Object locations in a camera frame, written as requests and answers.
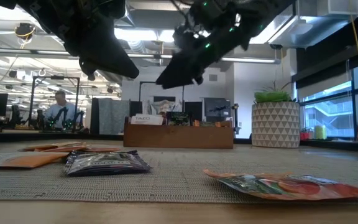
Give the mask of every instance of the gray mat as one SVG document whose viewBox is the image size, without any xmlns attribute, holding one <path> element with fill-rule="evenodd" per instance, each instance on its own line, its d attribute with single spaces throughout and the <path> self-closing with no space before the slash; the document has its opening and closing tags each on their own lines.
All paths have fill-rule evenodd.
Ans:
<svg viewBox="0 0 358 224">
<path fill-rule="evenodd" d="M 294 172 L 358 186 L 358 161 L 311 156 L 296 150 L 140 151 L 148 174 L 66 177 L 63 164 L 0 170 L 0 200 L 89 202 L 278 203 L 239 193 L 203 174 Z M 324 203 L 358 203 L 340 200 Z"/>
</svg>

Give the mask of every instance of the man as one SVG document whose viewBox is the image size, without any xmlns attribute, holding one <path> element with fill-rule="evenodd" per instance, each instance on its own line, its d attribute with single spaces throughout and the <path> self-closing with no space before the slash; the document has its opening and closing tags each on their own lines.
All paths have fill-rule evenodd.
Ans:
<svg viewBox="0 0 358 224">
<path fill-rule="evenodd" d="M 75 105 L 72 103 L 67 102 L 66 100 L 66 93 L 64 91 L 57 91 L 55 93 L 55 99 L 56 99 L 56 104 L 50 106 L 50 108 L 45 112 L 45 120 L 48 120 L 48 118 L 52 117 L 55 118 L 56 115 L 59 113 L 60 109 L 62 108 L 67 108 L 67 116 L 66 116 L 66 121 L 68 119 L 70 120 L 74 120 L 74 116 L 75 116 Z M 55 128 L 63 128 L 62 125 L 62 121 L 63 121 L 63 117 L 64 117 L 64 113 L 62 112 L 59 120 L 56 122 L 55 124 Z"/>
</svg>

